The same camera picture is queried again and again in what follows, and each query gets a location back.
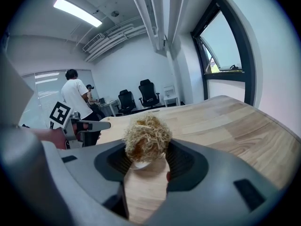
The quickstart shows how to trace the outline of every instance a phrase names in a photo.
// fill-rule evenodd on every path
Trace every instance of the black hair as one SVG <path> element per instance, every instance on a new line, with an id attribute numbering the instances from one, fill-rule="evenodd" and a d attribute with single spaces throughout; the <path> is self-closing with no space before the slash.
<path id="1" fill-rule="evenodd" d="M 69 80 L 69 79 L 72 79 L 74 77 L 78 77 L 78 74 L 77 74 L 77 71 L 76 70 L 68 70 L 67 73 L 66 73 L 66 79 Z"/>

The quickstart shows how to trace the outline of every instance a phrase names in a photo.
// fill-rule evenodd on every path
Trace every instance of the white desk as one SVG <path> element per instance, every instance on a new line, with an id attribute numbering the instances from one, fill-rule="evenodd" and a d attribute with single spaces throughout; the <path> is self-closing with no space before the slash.
<path id="1" fill-rule="evenodd" d="M 164 104 L 165 104 L 165 107 L 167 107 L 167 101 L 168 101 L 168 100 L 171 100 L 171 99 L 175 99 L 176 105 L 179 105 L 179 104 L 178 104 L 178 97 L 177 97 L 177 95 L 171 95 L 171 96 L 169 96 L 169 97 L 164 96 Z"/>
<path id="2" fill-rule="evenodd" d="M 119 101 L 119 100 L 111 100 L 111 101 L 108 101 L 108 102 L 106 102 L 105 104 L 102 104 L 102 105 L 99 105 L 99 106 L 100 106 L 100 107 L 106 107 L 106 106 L 109 106 L 110 109 L 111 109 L 111 111 L 112 111 L 113 116 L 116 117 L 116 114 L 115 114 L 115 112 L 114 112 L 114 110 L 113 110 L 112 104 L 114 104 L 115 102 L 118 103 L 118 101 Z"/>

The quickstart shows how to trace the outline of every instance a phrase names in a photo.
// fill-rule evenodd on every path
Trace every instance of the man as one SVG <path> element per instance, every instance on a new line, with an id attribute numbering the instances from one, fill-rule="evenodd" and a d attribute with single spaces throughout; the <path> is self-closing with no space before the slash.
<path id="1" fill-rule="evenodd" d="M 85 121 L 99 121 L 97 114 L 93 112 L 88 102 L 88 90 L 84 83 L 79 80 L 76 70 L 68 70 L 66 73 L 67 82 L 62 88 L 62 97 L 67 105 L 73 107 L 74 112 L 80 113 L 80 119 Z M 100 131 L 85 133 L 85 145 L 95 145 Z"/>
<path id="2" fill-rule="evenodd" d="M 90 108 L 92 111 L 94 111 L 96 114 L 101 116 L 101 119 L 103 119 L 105 117 L 104 113 L 100 110 L 100 108 L 98 107 L 98 105 L 96 104 L 98 102 L 98 100 L 94 100 L 92 97 L 92 93 L 91 90 L 94 89 L 94 87 L 92 87 L 91 85 L 87 85 L 86 88 L 88 89 L 88 103 L 90 105 Z"/>

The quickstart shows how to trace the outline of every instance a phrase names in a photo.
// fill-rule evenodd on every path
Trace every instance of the mesh office chair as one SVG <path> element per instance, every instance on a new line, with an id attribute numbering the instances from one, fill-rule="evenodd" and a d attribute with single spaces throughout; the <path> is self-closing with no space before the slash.
<path id="1" fill-rule="evenodd" d="M 143 101 L 142 98 L 139 98 L 143 107 L 153 107 L 160 102 L 160 93 L 156 93 L 157 96 L 155 95 L 154 83 L 150 82 L 150 80 L 140 81 L 139 90 L 143 97 Z"/>
<path id="2" fill-rule="evenodd" d="M 121 109 L 119 108 L 119 105 L 115 106 L 118 108 L 118 113 L 130 114 L 131 111 L 136 108 L 131 91 L 128 91 L 127 89 L 120 91 L 118 98 L 121 104 Z"/>

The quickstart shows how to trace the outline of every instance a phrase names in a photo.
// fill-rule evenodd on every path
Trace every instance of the wood grain surface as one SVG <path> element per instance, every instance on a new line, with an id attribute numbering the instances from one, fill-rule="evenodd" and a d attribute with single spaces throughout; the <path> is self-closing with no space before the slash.
<path id="1" fill-rule="evenodd" d="M 163 119 L 173 138 L 232 153 L 245 160 L 278 188 L 290 182 L 301 155 L 301 141 L 289 129 L 259 110 L 227 96 L 199 104 L 152 109 Z M 111 128 L 103 130 L 98 144 L 123 138 L 131 118 L 107 117 Z M 165 158 L 142 170 L 129 170 L 125 191 L 130 221 L 143 223 L 166 197 Z"/>

